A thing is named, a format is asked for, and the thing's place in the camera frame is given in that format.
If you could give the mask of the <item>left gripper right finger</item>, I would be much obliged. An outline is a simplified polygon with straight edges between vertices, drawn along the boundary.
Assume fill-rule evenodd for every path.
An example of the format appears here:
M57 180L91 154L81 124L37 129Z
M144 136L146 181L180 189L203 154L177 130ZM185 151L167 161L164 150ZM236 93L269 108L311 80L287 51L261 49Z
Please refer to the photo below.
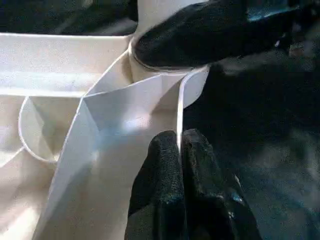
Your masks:
M238 178L221 170L207 138L197 129L188 129L181 143L189 238L260 240Z

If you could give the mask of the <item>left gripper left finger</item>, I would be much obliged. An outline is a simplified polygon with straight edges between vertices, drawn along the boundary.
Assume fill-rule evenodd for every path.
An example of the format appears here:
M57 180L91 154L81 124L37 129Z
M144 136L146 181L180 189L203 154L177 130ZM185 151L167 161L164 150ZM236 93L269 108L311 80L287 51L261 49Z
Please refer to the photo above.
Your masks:
M185 240L185 193L177 136L156 135L132 185L126 240Z

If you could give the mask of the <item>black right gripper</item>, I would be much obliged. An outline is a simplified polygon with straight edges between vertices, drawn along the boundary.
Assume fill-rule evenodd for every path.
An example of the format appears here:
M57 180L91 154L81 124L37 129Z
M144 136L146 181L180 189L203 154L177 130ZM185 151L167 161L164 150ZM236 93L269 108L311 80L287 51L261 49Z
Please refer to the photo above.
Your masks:
M218 0L191 4L144 33L136 58L154 68L190 68L266 51L296 33L307 0Z

